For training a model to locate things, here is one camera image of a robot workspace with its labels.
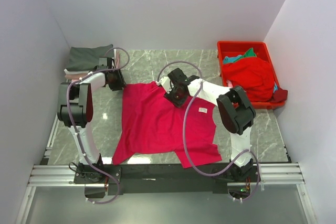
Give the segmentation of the crimson t shirt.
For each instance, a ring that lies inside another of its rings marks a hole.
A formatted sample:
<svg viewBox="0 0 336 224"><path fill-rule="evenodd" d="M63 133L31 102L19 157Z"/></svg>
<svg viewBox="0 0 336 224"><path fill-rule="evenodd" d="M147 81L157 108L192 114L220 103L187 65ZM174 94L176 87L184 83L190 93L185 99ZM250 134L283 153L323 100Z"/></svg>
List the crimson t shirt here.
<svg viewBox="0 0 336 224"><path fill-rule="evenodd" d="M123 90L122 133L112 162L121 164L134 154L174 152L184 168L191 167L184 153L182 126L187 104L175 107L155 82L130 84ZM197 98L188 113L187 149L196 166L219 162L213 143L214 105Z"/></svg>

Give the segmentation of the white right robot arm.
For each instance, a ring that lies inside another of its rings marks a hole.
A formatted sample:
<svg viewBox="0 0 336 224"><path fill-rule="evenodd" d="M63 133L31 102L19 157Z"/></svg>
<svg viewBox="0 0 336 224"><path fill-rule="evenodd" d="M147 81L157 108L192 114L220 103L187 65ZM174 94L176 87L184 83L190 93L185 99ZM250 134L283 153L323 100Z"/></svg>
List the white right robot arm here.
<svg viewBox="0 0 336 224"><path fill-rule="evenodd" d="M227 172L234 181L238 182L248 177L254 161L257 160L256 155L250 150L250 133L256 111L244 89L240 86L234 88L219 86L203 80L201 76L187 77L180 68L171 71L167 77L157 77L156 83L164 88L165 97L178 108L185 103L187 97L191 97L184 113L182 126L184 153L191 167L206 177L215 177ZM187 149L187 116L197 98L217 106L222 124L230 133L230 163L221 171L212 174L198 169Z"/></svg>

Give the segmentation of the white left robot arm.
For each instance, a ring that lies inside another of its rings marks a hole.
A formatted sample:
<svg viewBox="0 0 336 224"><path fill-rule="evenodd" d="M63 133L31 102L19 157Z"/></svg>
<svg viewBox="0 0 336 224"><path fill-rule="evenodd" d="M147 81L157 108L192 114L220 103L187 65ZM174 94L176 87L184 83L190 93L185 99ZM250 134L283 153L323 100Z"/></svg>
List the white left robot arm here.
<svg viewBox="0 0 336 224"><path fill-rule="evenodd" d="M63 82L59 86L57 118L67 127L75 140L79 152L76 173L86 176L91 182L99 183L107 172L104 170L91 128L93 118L93 93L108 86L112 91L125 88L119 59L107 58L107 65L96 66L78 81Z"/></svg>

